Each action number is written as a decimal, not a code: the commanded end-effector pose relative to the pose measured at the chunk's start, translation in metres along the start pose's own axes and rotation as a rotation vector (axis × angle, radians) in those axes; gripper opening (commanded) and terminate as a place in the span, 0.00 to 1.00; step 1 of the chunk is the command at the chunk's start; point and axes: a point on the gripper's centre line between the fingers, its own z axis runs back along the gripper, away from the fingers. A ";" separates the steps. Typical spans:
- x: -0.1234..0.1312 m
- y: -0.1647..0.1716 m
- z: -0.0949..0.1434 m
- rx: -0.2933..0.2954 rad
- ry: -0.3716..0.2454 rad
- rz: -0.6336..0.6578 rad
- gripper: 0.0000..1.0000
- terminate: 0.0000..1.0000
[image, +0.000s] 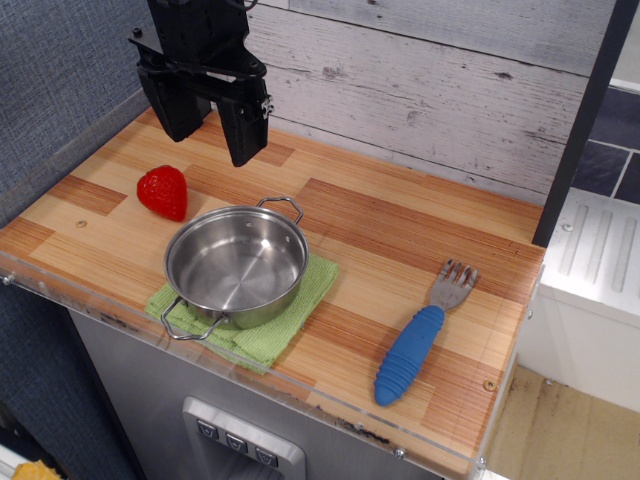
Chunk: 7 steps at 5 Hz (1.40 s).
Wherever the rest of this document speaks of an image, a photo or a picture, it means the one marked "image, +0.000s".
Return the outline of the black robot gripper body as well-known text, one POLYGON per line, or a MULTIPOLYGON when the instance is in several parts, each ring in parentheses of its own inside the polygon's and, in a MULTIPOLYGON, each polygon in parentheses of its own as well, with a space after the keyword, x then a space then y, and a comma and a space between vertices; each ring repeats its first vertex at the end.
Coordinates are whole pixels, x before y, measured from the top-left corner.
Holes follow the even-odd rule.
POLYGON ((154 26, 129 38, 139 52, 145 92, 163 89, 202 98, 265 98, 266 66, 245 47, 241 1, 150 1, 154 26))

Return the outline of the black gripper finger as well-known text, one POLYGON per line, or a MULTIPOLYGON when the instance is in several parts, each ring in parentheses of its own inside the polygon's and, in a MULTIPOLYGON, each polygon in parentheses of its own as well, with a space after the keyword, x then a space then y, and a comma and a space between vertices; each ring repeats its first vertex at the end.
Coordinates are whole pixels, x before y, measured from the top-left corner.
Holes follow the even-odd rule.
POLYGON ((231 161, 241 167, 267 146, 272 97, 263 79, 236 80, 216 105, 231 161))
POLYGON ((165 133, 180 142, 198 130, 211 111, 215 87, 205 75, 138 67, 143 91, 165 133))

